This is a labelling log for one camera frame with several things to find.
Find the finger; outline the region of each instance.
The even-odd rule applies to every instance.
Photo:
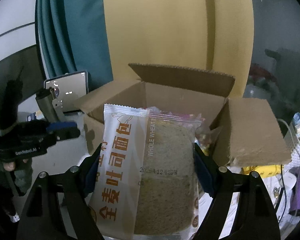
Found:
[[[13,171],[16,167],[16,164],[14,162],[12,162],[12,163],[3,163],[3,167],[6,171]]]

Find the open cardboard box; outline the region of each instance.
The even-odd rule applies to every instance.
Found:
[[[135,108],[156,106],[179,114],[202,114],[211,129],[222,126],[213,150],[220,165],[239,167],[287,164],[290,152],[266,100],[227,98],[231,75],[178,66],[129,64],[141,80],[114,80],[79,98],[86,113],[88,151],[102,142],[104,104]]]

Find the box flap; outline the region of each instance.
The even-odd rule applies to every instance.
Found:
[[[233,161],[232,165],[239,167],[290,162],[290,151],[266,100],[230,98],[225,110],[221,125],[226,129],[222,133],[228,133],[230,139],[224,136],[224,142],[218,140],[216,150],[219,149],[213,155],[219,161],[218,165],[226,164],[220,162],[225,157]]]
[[[234,76],[202,69],[130,63],[129,66],[145,82],[227,97],[234,85]]]
[[[113,80],[77,99],[74,105],[84,113],[90,113],[110,98],[140,82],[140,80]]]

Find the plastic bag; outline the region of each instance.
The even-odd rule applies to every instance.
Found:
[[[195,129],[195,141],[201,150],[204,152],[205,155],[209,155],[209,147],[213,145],[221,132],[221,127],[217,127],[213,130],[210,130],[210,128],[204,123],[204,118],[201,117],[201,114],[194,115],[194,114],[175,114],[172,112],[164,112],[161,111],[159,108],[155,106],[151,106],[147,109],[150,109],[152,113],[156,114],[167,114],[167,115],[173,115],[178,116],[184,120],[187,121],[194,121],[194,122],[201,122],[201,125]]]
[[[202,120],[105,104],[90,206],[105,236],[167,235],[198,226],[194,131]]]

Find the bread illustration logo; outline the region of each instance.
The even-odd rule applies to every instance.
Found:
[[[199,209],[199,201],[198,201],[198,198],[196,198],[196,199],[194,200],[194,208],[195,208],[195,209]]]
[[[120,112],[112,113],[112,117],[117,117],[119,123],[128,124],[132,119],[132,115],[123,114]]]
[[[196,215],[196,216],[194,217],[194,219],[192,220],[192,226],[193,226],[194,228],[196,228],[196,227],[198,226],[198,224],[199,224],[199,216]]]

